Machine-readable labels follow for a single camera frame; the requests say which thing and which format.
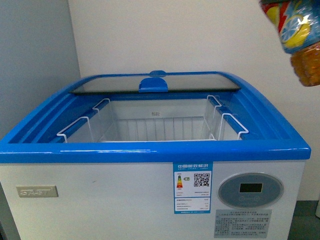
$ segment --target blue lid handle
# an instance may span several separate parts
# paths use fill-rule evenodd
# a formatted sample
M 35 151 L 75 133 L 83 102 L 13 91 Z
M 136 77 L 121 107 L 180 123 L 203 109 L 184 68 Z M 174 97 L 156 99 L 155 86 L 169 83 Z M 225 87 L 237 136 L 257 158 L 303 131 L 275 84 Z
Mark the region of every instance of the blue lid handle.
M 162 78 L 167 76 L 167 73 L 163 70 L 153 70 L 149 73 L 149 76 L 152 78 Z
M 139 93 L 165 93 L 168 92 L 166 81 L 160 77 L 148 77 L 139 84 Z

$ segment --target energy label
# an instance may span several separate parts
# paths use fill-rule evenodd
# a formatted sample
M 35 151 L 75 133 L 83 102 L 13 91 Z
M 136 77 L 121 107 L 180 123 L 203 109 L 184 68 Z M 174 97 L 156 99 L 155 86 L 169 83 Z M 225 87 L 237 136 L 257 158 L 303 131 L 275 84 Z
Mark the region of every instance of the energy label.
M 174 163 L 174 213 L 209 214 L 213 163 Z

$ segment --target white freezer body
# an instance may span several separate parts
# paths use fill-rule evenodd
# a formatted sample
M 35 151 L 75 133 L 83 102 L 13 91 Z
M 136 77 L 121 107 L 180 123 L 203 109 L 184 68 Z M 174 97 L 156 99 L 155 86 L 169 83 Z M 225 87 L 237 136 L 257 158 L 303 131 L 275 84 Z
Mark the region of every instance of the white freezer body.
M 22 240 L 209 240 L 216 210 L 234 209 L 218 198 L 224 180 L 265 173 L 284 187 L 281 198 L 263 208 L 272 210 L 265 239 L 287 240 L 304 165 L 214 162 L 211 213 L 199 214 L 174 214 L 172 163 L 2 164 L 0 182 Z M 20 198 L 16 189 L 42 185 L 56 185 L 58 197 Z

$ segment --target blue plastic rim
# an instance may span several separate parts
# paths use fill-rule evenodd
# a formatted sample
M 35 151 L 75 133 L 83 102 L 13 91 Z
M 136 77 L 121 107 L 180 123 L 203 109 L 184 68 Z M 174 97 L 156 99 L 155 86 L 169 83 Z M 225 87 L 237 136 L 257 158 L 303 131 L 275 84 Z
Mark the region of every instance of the blue plastic rim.
M 256 128 L 263 139 L 233 141 L 163 141 L 163 142 L 111 142 L 111 143 L 48 143 L 47 136 L 55 135 L 53 126 L 72 122 L 75 111 L 85 111 L 104 95 L 77 96 L 69 93 L 84 83 L 100 77 L 145 76 L 145 79 L 160 79 L 155 86 L 150 80 L 142 82 L 143 88 L 165 90 L 161 77 L 176 75 L 222 75 L 241 89 L 224 92 L 231 98 L 238 113 L 245 112 L 243 120 L 251 129 Z M 142 93 L 157 99 L 157 94 L 167 98 L 203 98 L 206 93 Z M 195 161 L 272 161 L 306 160 L 311 155 L 309 145 L 290 125 L 284 116 L 253 86 L 243 79 L 226 72 L 169 72 L 157 70 L 154 73 L 109 74 L 85 77 L 61 89 L 23 119 L 0 141 L 0 163 L 160 163 Z

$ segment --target white wire basket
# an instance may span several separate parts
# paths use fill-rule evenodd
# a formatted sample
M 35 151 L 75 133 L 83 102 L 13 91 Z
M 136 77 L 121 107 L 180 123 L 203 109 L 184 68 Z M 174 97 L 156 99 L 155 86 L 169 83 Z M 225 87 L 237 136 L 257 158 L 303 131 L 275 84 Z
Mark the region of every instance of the white wire basket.
M 241 140 L 249 133 L 231 113 L 220 113 L 217 96 L 206 99 L 102 99 L 92 110 L 57 133 L 65 143 L 223 141 Z M 227 118 L 237 126 L 236 131 Z M 68 130 L 85 123 L 72 134 Z

